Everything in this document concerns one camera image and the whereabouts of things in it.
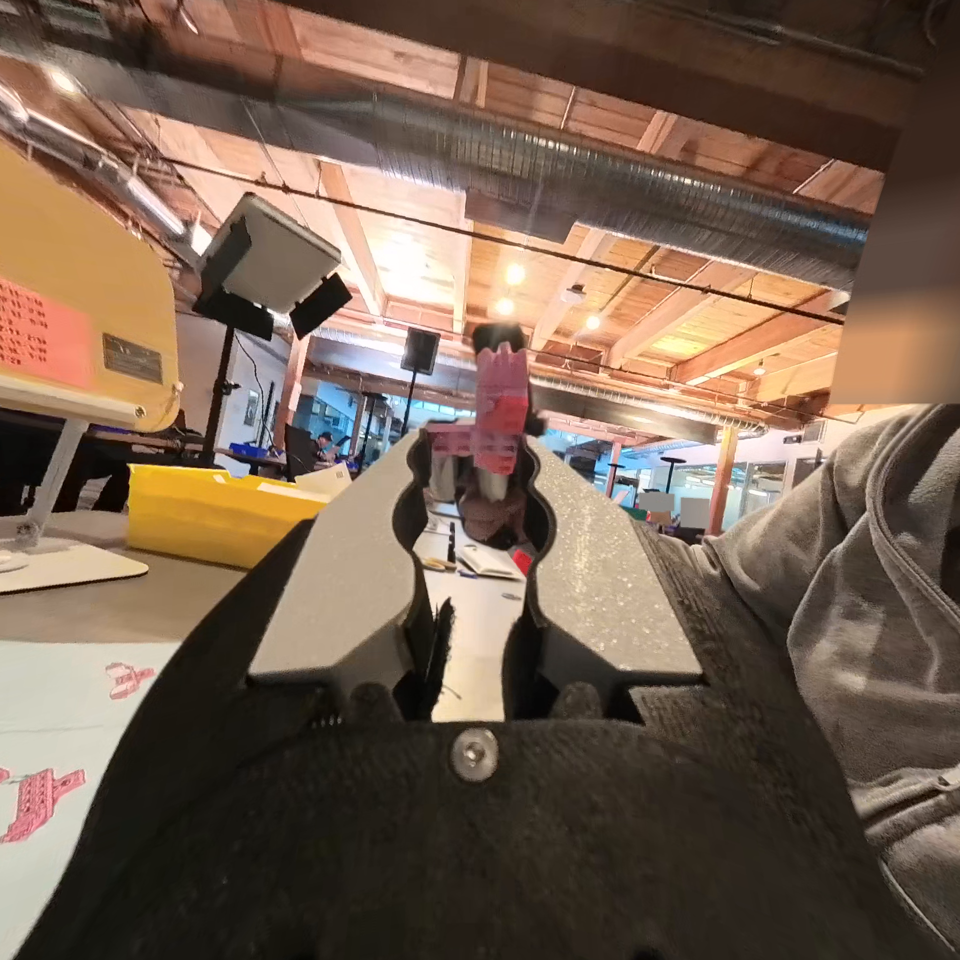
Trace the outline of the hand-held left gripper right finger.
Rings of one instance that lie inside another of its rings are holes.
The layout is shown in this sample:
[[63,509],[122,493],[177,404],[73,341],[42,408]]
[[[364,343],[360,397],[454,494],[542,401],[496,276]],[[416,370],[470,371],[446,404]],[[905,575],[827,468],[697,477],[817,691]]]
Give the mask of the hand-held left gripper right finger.
[[685,687],[703,667],[630,516],[536,438],[523,452],[536,670],[557,690]]

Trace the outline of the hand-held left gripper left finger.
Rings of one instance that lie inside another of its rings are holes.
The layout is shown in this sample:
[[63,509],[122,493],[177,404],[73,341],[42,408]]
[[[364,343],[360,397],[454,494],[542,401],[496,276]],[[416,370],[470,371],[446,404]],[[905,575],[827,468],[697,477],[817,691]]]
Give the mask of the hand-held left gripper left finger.
[[320,510],[248,668],[336,694],[426,675],[426,436],[408,434]]

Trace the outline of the pink brick assembly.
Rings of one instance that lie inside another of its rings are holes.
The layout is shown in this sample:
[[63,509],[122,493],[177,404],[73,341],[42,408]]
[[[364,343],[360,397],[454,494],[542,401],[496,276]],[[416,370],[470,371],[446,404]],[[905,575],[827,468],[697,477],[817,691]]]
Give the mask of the pink brick assembly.
[[508,477],[530,410],[526,351],[502,342],[495,350],[483,348],[476,361],[474,422],[429,423],[430,451],[439,457],[469,457],[476,469]]

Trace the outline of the person's right forearm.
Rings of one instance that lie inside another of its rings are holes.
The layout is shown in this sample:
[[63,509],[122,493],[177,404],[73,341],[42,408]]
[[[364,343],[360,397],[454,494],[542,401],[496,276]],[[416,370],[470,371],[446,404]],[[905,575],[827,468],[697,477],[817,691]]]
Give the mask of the person's right forearm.
[[733,599],[786,649],[791,625],[829,554],[867,514],[867,483],[883,450],[917,412],[914,406],[861,426],[774,505],[701,544],[659,534],[662,553],[686,563],[707,591]]

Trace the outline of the person's right hand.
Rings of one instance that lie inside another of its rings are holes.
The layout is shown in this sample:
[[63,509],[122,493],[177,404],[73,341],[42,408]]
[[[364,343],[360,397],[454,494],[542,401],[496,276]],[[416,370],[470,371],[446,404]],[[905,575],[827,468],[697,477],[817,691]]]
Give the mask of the person's right hand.
[[526,541],[525,509],[526,494],[518,487],[509,487],[500,500],[490,500],[479,487],[469,486],[459,501],[464,533],[474,542],[498,550]]

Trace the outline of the black panel on stand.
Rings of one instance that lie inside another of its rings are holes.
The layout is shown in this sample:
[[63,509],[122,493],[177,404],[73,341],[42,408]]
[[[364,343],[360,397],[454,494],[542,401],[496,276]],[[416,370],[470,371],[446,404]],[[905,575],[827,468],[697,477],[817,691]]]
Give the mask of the black panel on stand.
[[418,378],[429,378],[433,375],[439,343],[440,334],[436,331],[419,328],[409,328],[407,330],[400,360],[400,369],[410,375],[400,430],[400,437],[402,438],[406,436],[409,429],[413,394]]

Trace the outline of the open notebook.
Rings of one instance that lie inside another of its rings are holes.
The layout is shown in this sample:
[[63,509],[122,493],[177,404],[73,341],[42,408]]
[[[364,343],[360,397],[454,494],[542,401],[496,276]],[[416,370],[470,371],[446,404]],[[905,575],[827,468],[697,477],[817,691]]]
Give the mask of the open notebook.
[[458,562],[477,577],[498,580],[525,579],[525,574],[506,551],[473,542],[458,542],[455,555]]

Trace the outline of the white printed paper sheet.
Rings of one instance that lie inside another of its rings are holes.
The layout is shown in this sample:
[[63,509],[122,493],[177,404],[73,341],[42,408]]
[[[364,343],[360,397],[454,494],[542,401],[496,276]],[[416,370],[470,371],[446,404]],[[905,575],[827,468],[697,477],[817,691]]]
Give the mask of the white printed paper sheet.
[[344,462],[324,463],[319,469],[296,476],[294,486],[307,497],[330,501],[348,489],[353,479]]

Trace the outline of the shallow yellow plastic bin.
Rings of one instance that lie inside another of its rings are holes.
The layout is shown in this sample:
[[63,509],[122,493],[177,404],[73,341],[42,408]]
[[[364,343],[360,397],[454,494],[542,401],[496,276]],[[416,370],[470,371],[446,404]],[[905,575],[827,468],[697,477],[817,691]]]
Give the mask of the shallow yellow plastic bin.
[[334,498],[304,495],[294,482],[234,477],[224,469],[135,464],[129,478],[127,544],[249,570]]

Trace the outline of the studio light on black stand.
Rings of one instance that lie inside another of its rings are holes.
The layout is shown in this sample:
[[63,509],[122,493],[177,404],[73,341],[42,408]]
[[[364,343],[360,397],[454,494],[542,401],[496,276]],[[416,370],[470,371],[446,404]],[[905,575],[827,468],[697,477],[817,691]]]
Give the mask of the studio light on black stand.
[[214,463],[235,333],[269,341],[279,315],[304,345],[352,299],[338,273],[341,263],[338,247],[255,193],[244,194],[221,224],[198,259],[194,302],[195,313],[225,329],[200,454],[204,466]]

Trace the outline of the black label plate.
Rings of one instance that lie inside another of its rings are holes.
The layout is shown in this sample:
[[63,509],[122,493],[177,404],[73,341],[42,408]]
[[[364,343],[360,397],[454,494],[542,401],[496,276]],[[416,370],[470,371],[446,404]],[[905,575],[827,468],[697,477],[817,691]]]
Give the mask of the black label plate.
[[156,385],[163,383],[162,353],[111,333],[102,333],[102,363],[105,370]]

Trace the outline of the open pale blue instruction booklet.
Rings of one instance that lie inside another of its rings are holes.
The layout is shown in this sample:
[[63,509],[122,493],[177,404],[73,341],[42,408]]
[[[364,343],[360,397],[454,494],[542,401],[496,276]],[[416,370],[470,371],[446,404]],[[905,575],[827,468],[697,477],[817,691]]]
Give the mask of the open pale blue instruction booklet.
[[50,900],[120,738],[180,645],[2,642],[2,958]]

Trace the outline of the person's grey hoodie torso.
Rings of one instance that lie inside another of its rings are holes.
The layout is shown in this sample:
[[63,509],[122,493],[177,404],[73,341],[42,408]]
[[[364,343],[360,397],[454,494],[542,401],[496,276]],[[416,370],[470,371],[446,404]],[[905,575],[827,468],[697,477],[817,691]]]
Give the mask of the person's grey hoodie torso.
[[958,405],[852,436],[782,504],[798,688],[882,873],[958,955]]

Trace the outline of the pink sticky note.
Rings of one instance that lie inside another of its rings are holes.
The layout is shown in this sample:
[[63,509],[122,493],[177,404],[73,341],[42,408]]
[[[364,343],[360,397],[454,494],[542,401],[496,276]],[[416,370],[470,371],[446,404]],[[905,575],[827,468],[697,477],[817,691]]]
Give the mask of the pink sticky note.
[[81,391],[94,381],[90,318],[1,280],[1,372]]

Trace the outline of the wooden top white stand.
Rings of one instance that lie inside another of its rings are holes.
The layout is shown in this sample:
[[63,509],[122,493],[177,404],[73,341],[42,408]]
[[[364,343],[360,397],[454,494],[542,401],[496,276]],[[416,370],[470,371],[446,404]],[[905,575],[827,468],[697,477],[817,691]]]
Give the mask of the wooden top white stand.
[[[1,371],[2,408],[63,420],[33,505],[2,535],[1,593],[24,594],[144,576],[147,564],[44,534],[90,426],[154,434],[180,407],[175,296],[162,261],[108,213],[2,146],[1,280],[86,315],[94,381],[77,390]],[[104,368],[102,334],[161,352],[163,383]]]

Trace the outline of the large ribbed ventilation duct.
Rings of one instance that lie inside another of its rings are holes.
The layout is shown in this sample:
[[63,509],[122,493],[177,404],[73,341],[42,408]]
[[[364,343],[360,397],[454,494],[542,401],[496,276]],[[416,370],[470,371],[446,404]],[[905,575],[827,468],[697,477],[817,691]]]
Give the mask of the large ribbed ventilation duct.
[[852,289],[871,224],[677,160],[379,90],[239,103],[233,117],[273,146],[834,290]]

